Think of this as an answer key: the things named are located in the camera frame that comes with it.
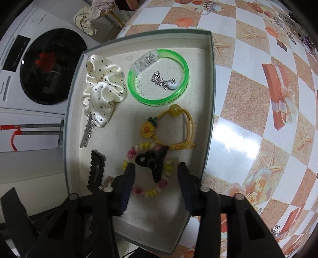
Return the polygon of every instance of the orange gift box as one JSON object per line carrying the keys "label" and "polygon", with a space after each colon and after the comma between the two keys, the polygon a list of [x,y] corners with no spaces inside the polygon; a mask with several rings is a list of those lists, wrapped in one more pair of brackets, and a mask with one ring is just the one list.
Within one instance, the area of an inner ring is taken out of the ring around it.
{"label": "orange gift box", "polygon": [[283,119],[286,115],[282,115],[279,106],[285,102],[281,93],[282,86],[285,86],[286,88],[289,87],[287,74],[285,68],[281,65],[262,64],[262,67],[268,83],[269,95],[272,102],[274,127],[276,130],[279,130],[285,125]]}

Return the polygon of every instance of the washing machine door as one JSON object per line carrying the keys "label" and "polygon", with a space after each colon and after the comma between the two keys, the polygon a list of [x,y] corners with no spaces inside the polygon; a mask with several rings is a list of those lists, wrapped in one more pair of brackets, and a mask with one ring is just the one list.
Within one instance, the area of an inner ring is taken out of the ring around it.
{"label": "washing machine door", "polygon": [[21,86],[33,101],[54,105],[67,99],[77,62],[87,50],[82,37],[69,29],[42,34],[22,58]]}

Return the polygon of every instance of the beaded bracelet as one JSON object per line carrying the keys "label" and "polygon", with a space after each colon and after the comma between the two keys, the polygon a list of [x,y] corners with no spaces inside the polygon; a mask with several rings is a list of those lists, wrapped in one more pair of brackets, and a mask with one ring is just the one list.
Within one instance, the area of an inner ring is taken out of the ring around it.
{"label": "beaded bracelet", "polygon": [[[161,148],[160,145],[157,145],[155,143],[150,142],[143,142],[140,144],[137,144],[135,147],[132,147],[130,151],[127,152],[126,158],[122,165],[122,170],[125,171],[128,163],[133,162],[135,157],[139,153],[143,153],[148,150],[158,151]],[[171,175],[173,168],[172,161],[170,159],[165,159],[163,161],[163,167],[162,167],[162,177],[161,180],[157,183],[157,186],[150,190],[143,190],[140,187],[133,187],[132,191],[137,195],[143,195],[145,197],[153,197],[158,195],[158,193],[161,193],[161,191],[166,187],[169,181],[169,177]]]}
{"label": "beaded bracelet", "polygon": [[[175,143],[171,145],[163,144],[159,142],[155,135],[155,128],[158,126],[158,120],[164,115],[169,113],[172,117],[179,116],[181,113],[184,113],[187,116],[187,138],[184,142]],[[192,149],[194,147],[193,136],[194,136],[194,121],[189,113],[184,108],[181,108],[179,105],[174,104],[171,105],[170,108],[164,112],[162,112],[158,117],[149,117],[148,121],[144,122],[141,126],[140,133],[144,138],[153,137],[157,144],[162,146],[169,146],[170,150],[184,150],[184,149]]]}

